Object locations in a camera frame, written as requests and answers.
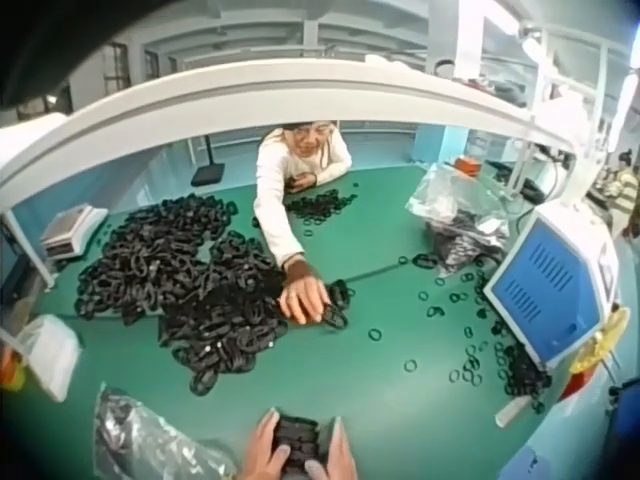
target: hand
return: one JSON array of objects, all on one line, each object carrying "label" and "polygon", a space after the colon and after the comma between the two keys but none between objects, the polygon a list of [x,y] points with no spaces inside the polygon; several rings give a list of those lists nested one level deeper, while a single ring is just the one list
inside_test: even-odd
[{"label": "hand", "polygon": [[327,469],[316,460],[308,460],[304,464],[304,469],[311,480],[357,480],[356,462],[351,455],[347,432],[344,430],[342,421],[336,420],[333,427],[333,436],[329,445],[329,460]]},{"label": "hand", "polygon": [[282,467],[289,458],[291,448],[288,445],[280,445],[273,455],[271,454],[273,430],[279,419],[278,412],[270,410],[260,420],[249,440],[240,476],[242,480],[280,480]]},{"label": "hand", "polygon": [[324,282],[303,259],[294,260],[285,270],[287,282],[280,295],[282,313],[302,325],[307,323],[307,316],[320,322],[324,306],[331,303]]},{"label": "hand", "polygon": [[298,193],[316,185],[316,176],[313,173],[303,173],[294,177],[289,183],[289,193]]}]

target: workbench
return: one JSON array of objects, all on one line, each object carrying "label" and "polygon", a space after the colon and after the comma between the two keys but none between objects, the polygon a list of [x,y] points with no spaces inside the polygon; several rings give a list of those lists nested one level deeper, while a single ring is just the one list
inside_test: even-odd
[{"label": "workbench", "polygon": [[[358,195],[323,225],[304,226],[292,218],[309,261],[326,281],[431,251],[424,223],[404,208],[423,175],[419,167],[357,171],[312,193],[337,188],[341,196]],[[231,228],[259,237],[251,227],[254,195],[254,186],[216,193],[239,207]],[[96,238],[106,238],[123,219],[112,216]],[[312,236],[302,234],[307,229]],[[97,258],[99,248],[92,245],[87,259]],[[529,408],[507,428],[496,425],[496,413],[510,399],[491,347],[511,340],[491,334],[495,314],[490,309],[487,318],[477,316],[481,306],[474,284],[460,279],[477,272],[476,266],[447,278],[443,286],[434,283],[436,270],[410,261],[353,282],[345,331],[292,327],[274,348],[258,355],[252,372],[223,375],[209,395],[198,398],[189,392],[190,372],[159,347],[153,316],[131,327],[109,316],[91,322],[76,318],[75,277],[86,265],[69,265],[37,307],[64,318],[83,345],[67,400],[54,403],[31,381],[19,394],[5,395],[2,405],[3,418],[35,457],[57,467],[64,478],[91,475],[92,417],[103,382],[125,390],[190,438],[221,446],[238,464],[249,433],[269,407],[321,423],[339,415],[360,477],[367,480],[494,480],[545,417]],[[491,273],[490,262],[484,269]],[[418,297],[421,291],[428,293],[427,301]],[[451,293],[463,292],[467,301],[450,302]],[[430,306],[440,306],[445,315],[427,317]],[[464,335],[466,327],[472,338]],[[379,341],[370,338],[371,329],[379,330]],[[490,346],[477,355],[482,383],[451,383],[450,372],[462,369],[465,349],[482,342]],[[565,363],[541,396],[546,411],[568,378]]]}]

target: yellow object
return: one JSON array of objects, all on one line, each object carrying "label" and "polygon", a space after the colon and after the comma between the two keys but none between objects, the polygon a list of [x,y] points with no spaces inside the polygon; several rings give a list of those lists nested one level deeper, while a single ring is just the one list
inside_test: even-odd
[{"label": "yellow object", "polygon": [[2,352],[2,370],[0,386],[3,390],[17,392],[24,385],[26,378],[24,366],[18,361],[10,348]]},{"label": "yellow object", "polygon": [[609,315],[604,328],[582,346],[569,372],[573,375],[583,373],[604,360],[622,338],[630,318],[631,310],[627,307]]}]

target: white long-sleeve shirt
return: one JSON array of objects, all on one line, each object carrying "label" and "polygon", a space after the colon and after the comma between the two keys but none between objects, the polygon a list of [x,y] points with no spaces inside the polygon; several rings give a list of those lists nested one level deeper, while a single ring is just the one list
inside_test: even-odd
[{"label": "white long-sleeve shirt", "polygon": [[341,177],[351,167],[351,155],[338,129],[334,129],[324,147],[309,158],[292,154],[282,133],[280,128],[274,130],[258,149],[257,196],[253,204],[269,250],[279,266],[294,255],[304,253],[291,231],[282,203],[285,182],[303,173],[313,173],[316,185],[323,185]]}]

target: clear plastic bag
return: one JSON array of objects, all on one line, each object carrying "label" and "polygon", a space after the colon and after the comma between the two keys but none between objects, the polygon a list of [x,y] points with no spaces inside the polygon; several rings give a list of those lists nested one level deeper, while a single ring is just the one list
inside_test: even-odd
[{"label": "clear plastic bag", "polygon": [[485,185],[449,165],[432,165],[406,208],[435,235],[441,275],[454,273],[479,255],[498,258],[509,239],[500,199]]},{"label": "clear plastic bag", "polygon": [[233,478],[224,453],[187,438],[126,393],[102,386],[94,414],[94,469],[107,480]]}]

